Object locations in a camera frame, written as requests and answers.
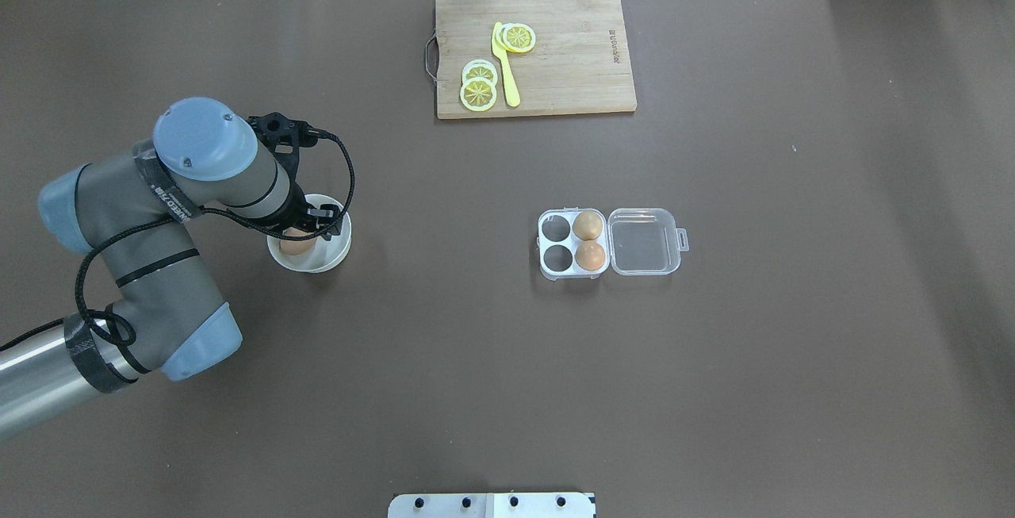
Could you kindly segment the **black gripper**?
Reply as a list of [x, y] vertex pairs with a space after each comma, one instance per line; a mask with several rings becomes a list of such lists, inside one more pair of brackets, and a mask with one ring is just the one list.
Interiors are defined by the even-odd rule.
[[311, 242], [332, 240], [343, 235], [343, 205], [325, 199], [315, 203], [304, 195], [295, 203], [294, 211], [279, 223], [277, 239], [282, 242]]

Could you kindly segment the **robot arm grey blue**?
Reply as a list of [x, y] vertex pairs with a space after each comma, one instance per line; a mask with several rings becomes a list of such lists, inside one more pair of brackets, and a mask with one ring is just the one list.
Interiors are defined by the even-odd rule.
[[344, 236], [353, 190], [315, 204], [297, 182], [301, 150], [323, 140], [351, 161], [338, 136], [307, 121], [184, 98], [130, 152], [44, 186], [41, 222], [81, 255], [74, 311], [2, 346], [2, 438], [145, 374], [178, 382], [235, 353], [242, 331], [187, 225], [223, 217], [280, 242]]

